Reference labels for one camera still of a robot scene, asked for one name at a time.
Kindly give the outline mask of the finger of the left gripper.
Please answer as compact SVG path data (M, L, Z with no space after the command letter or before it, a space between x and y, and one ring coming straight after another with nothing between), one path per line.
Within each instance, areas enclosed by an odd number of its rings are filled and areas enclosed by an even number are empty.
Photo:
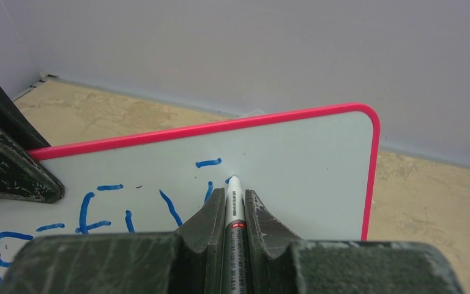
M25 150L50 147L0 86L0 128Z
M0 128L0 198L55 203L64 185Z

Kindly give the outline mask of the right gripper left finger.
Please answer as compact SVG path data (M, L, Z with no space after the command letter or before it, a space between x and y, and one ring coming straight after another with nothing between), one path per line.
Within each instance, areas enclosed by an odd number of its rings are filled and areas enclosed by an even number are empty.
M219 293L225 191L172 232L34 238L0 293Z

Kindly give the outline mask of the white whiteboard marker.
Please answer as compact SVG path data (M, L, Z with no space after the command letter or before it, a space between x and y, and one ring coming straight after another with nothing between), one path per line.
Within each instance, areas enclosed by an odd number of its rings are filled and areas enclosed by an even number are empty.
M225 200L221 292L251 293L244 191L237 176L229 178Z

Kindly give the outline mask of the red framed whiteboard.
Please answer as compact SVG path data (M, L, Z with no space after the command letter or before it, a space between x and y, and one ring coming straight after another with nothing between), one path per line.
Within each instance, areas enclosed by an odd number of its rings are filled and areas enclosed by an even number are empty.
M65 195L0 200L0 280L34 237L175 230L233 175L303 238L365 240L379 133L342 104L37 149Z

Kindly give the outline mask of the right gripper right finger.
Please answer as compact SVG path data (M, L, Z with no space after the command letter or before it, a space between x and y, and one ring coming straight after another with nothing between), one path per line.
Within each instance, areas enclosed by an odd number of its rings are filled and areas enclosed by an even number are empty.
M434 246L407 241L306 240L245 193L255 293L462 293Z

